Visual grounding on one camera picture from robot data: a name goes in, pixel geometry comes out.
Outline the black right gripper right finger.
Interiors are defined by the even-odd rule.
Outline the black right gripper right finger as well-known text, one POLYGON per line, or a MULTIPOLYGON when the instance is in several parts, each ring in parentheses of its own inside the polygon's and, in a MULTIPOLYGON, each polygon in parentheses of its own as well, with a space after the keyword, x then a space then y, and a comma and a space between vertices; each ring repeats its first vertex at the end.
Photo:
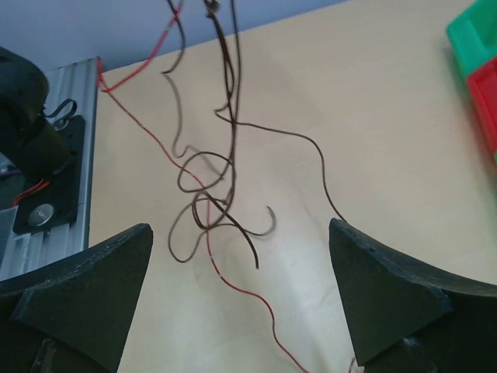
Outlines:
POLYGON ((496 370, 494 284, 424 263, 335 218, 329 252, 366 372, 496 370))

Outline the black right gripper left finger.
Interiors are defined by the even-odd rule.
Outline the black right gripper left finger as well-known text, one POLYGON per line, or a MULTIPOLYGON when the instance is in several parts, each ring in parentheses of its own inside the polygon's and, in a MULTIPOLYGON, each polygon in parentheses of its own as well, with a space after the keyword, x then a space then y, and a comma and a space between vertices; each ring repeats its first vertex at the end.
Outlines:
POLYGON ((152 246, 151 226, 138 224, 2 281, 1 370, 117 371, 152 246))

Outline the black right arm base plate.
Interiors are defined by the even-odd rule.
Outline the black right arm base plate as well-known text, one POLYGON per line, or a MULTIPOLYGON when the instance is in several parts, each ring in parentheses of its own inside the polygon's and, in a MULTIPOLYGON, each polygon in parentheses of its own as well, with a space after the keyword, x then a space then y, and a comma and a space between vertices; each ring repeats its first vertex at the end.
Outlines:
POLYGON ((62 171, 48 180, 48 186, 20 201, 13 225, 14 233, 34 234, 76 222, 85 127, 84 117, 78 115, 72 117, 67 126, 59 132, 69 146, 70 162, 62 171), (51 206, 52 215, 38 224, 32 220, 31 215, 36 208, 44 204, 51 206))

